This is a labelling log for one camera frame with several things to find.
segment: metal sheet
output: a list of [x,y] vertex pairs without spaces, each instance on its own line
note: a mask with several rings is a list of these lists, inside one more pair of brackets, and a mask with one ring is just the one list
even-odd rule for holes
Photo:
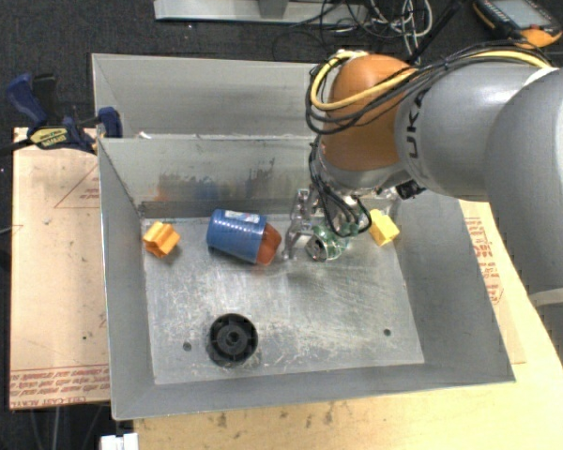
[[[206,269],[205,262],[211,262],[215,256],[201,253],[205,248],[201,246],[204,228],[200,231],[200,220],[207,218],[212,209],[232,205],[232,209],[267,213],[276,222],[281,218],[279,230],[283,231],[280,216],[289,212],[297,188],[308,183],[309,146],[305,137],[309,133],[291,123],[302,118],[304,83],[310,66],[265,62],[235,65],[189,58],[113,55],[95,55],[94,62],[100,68],[96,74],[103,77],[95,82],[98,108],[103,106],[102,98],[110,98],[119,104],[118,110],[127,116],[134,132],[143,129],[153,133],[155,129],[170,134],[149,141],[101,139],[99,146],[115,419],[358,398],[513,379],[463,214],[452,198],[424,192],[415,200],[398,205],[394,217],[401,234],[394,241],[395,252],[386,255],[388,260],[382,262],[373,256],[381,258],[391,247],[364,252],[361,258],[368,265],[367,270],[360,259],[351,261],[350,253],[331,262],[334,267],[338,265],[337,270],[331,269],[331,278],[318,274],[325,267],[315,266],[317,271],[307,273],[306,266],[301,266],[306,262],[297,262],[296,269],[287,271],[281,262],[279,267],[267,269],[249,266],[251,274],[246,277],[245,265],[238,266],[221,255],[215,264],[219,276],[212,268]],[[247,69],[250,71],[242,77],[242,71]],[[182,78],[187,72],[192,80]],[[200,95],[195,101],[191,100],[194,87]],[[196,108],[175,104],[185,98],[195,102]],[[255,104],[243,108],[241,114],[228,105],[243,98],[252,98]],[[267,103],[270,108],[261,112],[261,104]],[[288,128],[302,128],[303,132]],[[201,135],[189,137],[194,133]],[[225,137],[208,136],[221,134]],[[209,175],[211,182],[201,183]],[[247,192],[247,183],[255,175],[259,183],[251,184],[251,192]],[[163,180],[163,176],[172,177]],[[143,226],[152,218],[180,222],[181,251],[170,262],[150,262],[142,252]],[[199,224],[186,228],[188,222]],[[200,255],[205,260],[194,260]],[[194,262],[195,268],[183,267],[185,261]],[[167,263],[171,265],[167,267],[168,273],[156,266]],[[293,272],[296,276],[289,278]],[[201,279],[205,275],[210,275],[213,286]],[[232,298],[222,284],[222,276],[232,278],[236,289],[238,282],[247,281],[254,290],[242,293],[241,299]],[[270,288],[265,278],[271,281]],[[347,278],[351,278],[350,288],[348,283],[342,283]],[[329,290],[322,289],[321,279],[333,280]],[[353,289],[355,282],[361,285],[360,290]],[[389,299],[388,308],[377,312],[388,298],[390,285],[397,286],[393,289],[395,299]],[[192,293],[192,287],[202,292]],[[207,294],[212,289],[217,294]],[[172,306],[170,314],[153,312],[157,292],[159,302]],[[195,335],[175,326],[174,309],[183,313],[183,299],[179,299],[189,294],[195,309],[190,315],[191,321],[197,323],[193,327],[197,328]],[[262,294],[266,298],[257,298]],[[401,307],[405,301],[410,310]],[[197,310],[202,304],[205,308]],[[336,344],[325,351],[323,343],[330,341],[330,334],[339,327],[333,319],[324,321],[325,312],[316,313],[320,307],[326,308],[328,315],[344,317],[342,322],[355,328],[353,343],[358,343],[359,352],[352,354],[352,367],[338,367],[340,360],[336,359],[335,369],[316,370],[331,365],[332,354],[335,358],[346,350]],[[202,368],[200,375],[192,375],[188,371],[191,365],[205,363],[205,355],[200,354],[203,349],[199,334],[211,318],[230,308],[253,315],[266,343],[271,341],[270,348],[278,349],[277,358],[282,354],[280,338],[273,338],[275,332],[284,327],[293,329],[295,314],[304,325],[310,325],[294,328],[295,335],[303,332],[310,339],[309,345],[288,345],[288,352],[300,356],[292,363],[282,358],[279,364],[283,362],[288,372],[275,373],[276,367],[271,366],[265,354],[265,348],[269,348],[266,345],[255,356],[260,369],[269,363],[267,371],[272,373],[249,373],[233,379],[220,375],[221,378],[213,379],[214,375]],[[309,314],[318,315],[318,320],[311,322],[305,317]],[[421,342],[422,363],[418,362],[416,351],[409,353],[405,348],[384,349],[383,355],[365,351],[363,345],[368,338],[378,349],[390,344],[394,337],[401,337],[402,343],[410,345],[412,340],[406,334],[409,325],[392,320],[402,319],[406,323],[405,315],[409,314]],[[164,316],[162,328],[167,328],[158,335],[155,316]],[[269,321],[280,323],[280,327],[272,328]],[[368,325],[374,331],[388,327],[391,337],[388,341],[376,340],[375,335],[366,333]],[[188,338],[192,342],[191,357],[185,352],[175,353],[176,345],[181,343],[183,348]],[[392,358],[397,357],[397,362],[405,355],[413,363],[392,364]],[[196,361],[190,365],[189,358]],[[195,380],[183,381],[184,378]]]
[[[280,247],[264,267],[209,250],[208,218],[167,221],[182,235],[178,251],[163,260],[144,253],[156,383],[423,363],[392,244],[363,234],[330,263],[304,250],[285,261]],[[281,233],[289,225],[287,215],[267,221]],[[246,316],[259,335],[240,367],[219,367],[205,351],[210,325],[225,313]]]

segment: black round object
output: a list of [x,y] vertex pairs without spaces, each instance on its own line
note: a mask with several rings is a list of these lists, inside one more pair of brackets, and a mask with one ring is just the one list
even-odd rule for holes
[[236,313],[222,315],[210,327],[208,355],[217,365],[232,367],[256,350],[258,336],[250,320]]

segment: blue cup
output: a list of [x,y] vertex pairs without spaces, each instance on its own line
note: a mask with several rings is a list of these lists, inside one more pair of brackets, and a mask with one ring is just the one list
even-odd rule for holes
[[263,215],[218,208],[208,223],[206,244],[246,262],[256,263],[265,226]]

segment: orange block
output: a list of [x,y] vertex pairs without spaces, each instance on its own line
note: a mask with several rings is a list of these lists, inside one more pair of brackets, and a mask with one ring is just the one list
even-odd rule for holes
[[171,223],[155,221],[142,237],[142,241],[147,251],[162,258],[169,255],[180,238]]

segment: black carpet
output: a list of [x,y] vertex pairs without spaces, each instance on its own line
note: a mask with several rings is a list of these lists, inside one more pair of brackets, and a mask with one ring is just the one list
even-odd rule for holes
[[[0,0],[0,147],[10,143],[13,127],[29,123],[5,99],[8,82],[25,71],[56,75],[64,107],[75,108],[84,117],[94,111],[92,53],[318,62],[335,49],[359,45],[354,38],[329,37],[328,47],[322,48],[312,35],[288,33],[287,27],[275,24],[155,22],[153,1]],[[449,1],[431,0],[435,14]],[[537,1],[563,24],[563,0]],[[423,54],[423,61],[489,38],[467,3]],[[372,47],[370,43],[363,39],[361,45],[404,56],[400,45],[383,42]],[[555,64],[563,66],[563,37],[550,51]],[[10,225],[11,193],[12,158],[4,157],[0,159],[0,229]],[[0,237],[0,248],[10,252],[8,234]],[[9,285],[9,273],[0,268],[0,441],[12,450],[51,448],[54,410],[34,415],[39,444],[30,413],[8,410]],[[108,408],[92,405],[62,410],[58,447],[81,448],[93,421],[97,436],[115,432],[108,415]],[[94,448],[92,437],[87,448]]]

